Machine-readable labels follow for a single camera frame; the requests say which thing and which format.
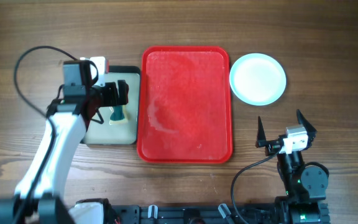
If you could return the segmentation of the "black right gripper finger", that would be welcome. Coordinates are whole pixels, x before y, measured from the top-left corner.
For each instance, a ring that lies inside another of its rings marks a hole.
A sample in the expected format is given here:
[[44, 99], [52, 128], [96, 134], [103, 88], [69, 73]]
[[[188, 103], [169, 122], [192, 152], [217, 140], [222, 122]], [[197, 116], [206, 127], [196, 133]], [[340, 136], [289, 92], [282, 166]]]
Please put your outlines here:
[[257, 123], [257, 144], [265, 144], [266, 143], [266, 137], [265, 137], [265, 131], [262, 124], [262, 120], [260, 116], [258, 117], [258, 123]]
[[298, 124], [301, 124], [306, 129], [306, 133], [308, 135], [308, 143], [307, 146], [312, 146], [312, 142], [314, 141], [314, 138], [316, 137], [317, 130], [314, 128], [314, 126], [303, 116], [301, 111], [297, 109], [296, 116], [298, 120]]

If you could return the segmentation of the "yellow green sponge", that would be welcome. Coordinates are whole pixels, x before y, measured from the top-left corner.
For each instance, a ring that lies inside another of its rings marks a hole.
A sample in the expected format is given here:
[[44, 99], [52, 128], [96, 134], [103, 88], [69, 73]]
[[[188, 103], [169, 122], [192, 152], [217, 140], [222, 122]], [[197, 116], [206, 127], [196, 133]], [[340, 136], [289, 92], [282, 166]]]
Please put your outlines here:
[[109, 108], [111, 115], [109, 117], [109, 124], [123, 124], [128, 122], [128, 115], [125, 105], [113, 106]]

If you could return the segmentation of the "light blue plate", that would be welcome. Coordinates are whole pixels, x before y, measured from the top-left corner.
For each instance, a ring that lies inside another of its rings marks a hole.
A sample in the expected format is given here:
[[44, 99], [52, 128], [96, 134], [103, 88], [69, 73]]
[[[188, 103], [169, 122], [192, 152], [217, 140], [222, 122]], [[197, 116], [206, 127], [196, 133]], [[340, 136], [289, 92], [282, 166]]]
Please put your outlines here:
[[273, 57], [251, 53], [237, 59], [229, 72], [232, 92], [244, 103], [266, 106], [277, 101], [287, 86], [287, 76]]

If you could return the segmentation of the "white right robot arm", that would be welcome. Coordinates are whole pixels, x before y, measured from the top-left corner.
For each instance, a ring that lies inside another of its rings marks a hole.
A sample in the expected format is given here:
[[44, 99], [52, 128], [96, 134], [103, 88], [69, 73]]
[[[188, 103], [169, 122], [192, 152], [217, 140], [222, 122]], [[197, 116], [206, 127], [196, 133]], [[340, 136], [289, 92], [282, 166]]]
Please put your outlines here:
[[266, 156], [277, 158], [277, 169], [286, 196], [276, 197], [269, 206], [269, 223], [330, 223], [326, 199], [328, 168], [318, 162], [303, 160], [302, 152], [312, 146], [317, 130], [300, 110], [298, 125], [285, 129], [277, 139], [268, 141], [262, 120], [258, 119], [256, 147], [265, 148]]

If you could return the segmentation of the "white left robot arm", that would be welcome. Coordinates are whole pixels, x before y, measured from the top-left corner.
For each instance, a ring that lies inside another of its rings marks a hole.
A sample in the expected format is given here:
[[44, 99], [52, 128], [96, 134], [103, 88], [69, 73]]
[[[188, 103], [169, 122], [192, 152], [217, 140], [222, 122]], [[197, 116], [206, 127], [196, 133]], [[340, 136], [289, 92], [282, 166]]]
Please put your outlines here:
[[63, 98], [55, 98], [46, 112], [45, 133], [24, 178], [12, 198], [0, 198], [0, 223], [25, 223], [37, 213], [40, 223], [104, 222], [109, 209], [102, 203], [87, 205], [80, 216], [71, 213], [61, 196], [78, 145], [102, 107], [125, 105], [128, 84], [105, 81], [105, 57], [81, 58], [63, 64]]

